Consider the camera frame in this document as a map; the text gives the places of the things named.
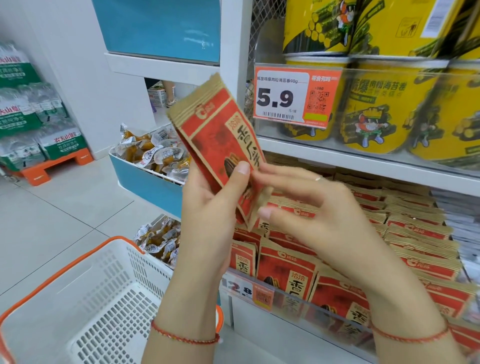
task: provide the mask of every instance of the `white wall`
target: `white wall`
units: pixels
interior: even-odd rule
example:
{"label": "white wall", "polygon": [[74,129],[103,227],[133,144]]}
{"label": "white wall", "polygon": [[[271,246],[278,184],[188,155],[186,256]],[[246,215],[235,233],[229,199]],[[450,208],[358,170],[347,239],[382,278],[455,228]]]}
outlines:
{"label": "white wall", "polygon": [[15,41],[54,84],[96,157],[119,141],[120,124],[155,125],[144,80],[114,73],[90,0],[0,0],[0,38]]}

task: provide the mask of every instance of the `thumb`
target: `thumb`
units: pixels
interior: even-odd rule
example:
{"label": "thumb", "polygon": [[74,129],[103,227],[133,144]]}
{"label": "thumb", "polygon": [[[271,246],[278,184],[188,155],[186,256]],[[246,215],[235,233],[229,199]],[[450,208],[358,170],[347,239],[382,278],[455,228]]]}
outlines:
{"label": "thumb", "polygon": [[271,225],[276,226],[282,231],[294,236],[300,242],[307,244],[312,249],[315,241],[309,232],[312,231],[312,224],[318,224],[311,218],[297,216],[291,212],[278,207],[261,207],[258,210],[258,216]]}
{"label": "thumb", "polygon": [[250,163],[244,160],[240,161],[233,170],[227,184],[216,194],[219,198],[229,206],[236,206],[238,200],[247,188],[250,178]]}

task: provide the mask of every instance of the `package held in hand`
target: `package held in hand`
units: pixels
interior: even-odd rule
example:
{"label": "package held in hand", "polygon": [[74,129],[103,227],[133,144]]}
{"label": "package held in hand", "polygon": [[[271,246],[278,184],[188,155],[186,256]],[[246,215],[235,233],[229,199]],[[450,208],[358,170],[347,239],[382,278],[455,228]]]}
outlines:
{"label": "package held in hand", "polygon": [[[171,107],[167,115],[215,194],[241,160],[253,169],[265,161],[250,122],[217,73]],[[237,219],[245,222],[249,231],[271,191],[251,179],[239,199]]]}

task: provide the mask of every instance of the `orange pallet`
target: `orange pallet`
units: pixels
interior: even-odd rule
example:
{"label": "orange pallet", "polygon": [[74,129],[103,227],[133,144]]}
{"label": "orange pallet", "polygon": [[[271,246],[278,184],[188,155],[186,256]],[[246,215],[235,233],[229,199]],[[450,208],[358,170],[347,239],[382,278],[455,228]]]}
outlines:
{"label": "orange pallet", "polygon": [[75,162],[77,162],[77,164],[80,166],[93,162],[92,155],[90,154],[88,148],[83,148],[56,160],[47,160],[43,163],[37,164],[36,166],[21,170],[20,172],[15,172],[15,175],[25,177],[28,183],[30,183],[32,186],[39,186],[50,181],[51,179],[47,174],[47,168],[72,158],[75,158]]}

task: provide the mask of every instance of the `person's right hand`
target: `person's right hand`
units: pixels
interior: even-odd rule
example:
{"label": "person's right hand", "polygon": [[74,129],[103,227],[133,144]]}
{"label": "person's right hand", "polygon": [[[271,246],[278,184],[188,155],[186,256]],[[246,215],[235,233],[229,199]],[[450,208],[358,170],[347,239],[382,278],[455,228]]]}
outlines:
{"label": "person's right hand", "polygon": [[280,208],[262,207],[259,215],[311,247],[333,268],[365,291],[385,294],[392,275],[408,275],[408,267],[380,238],[351,191],[308,170],[263,163],[252,176],[287,197],[319,208],[305,218]]}

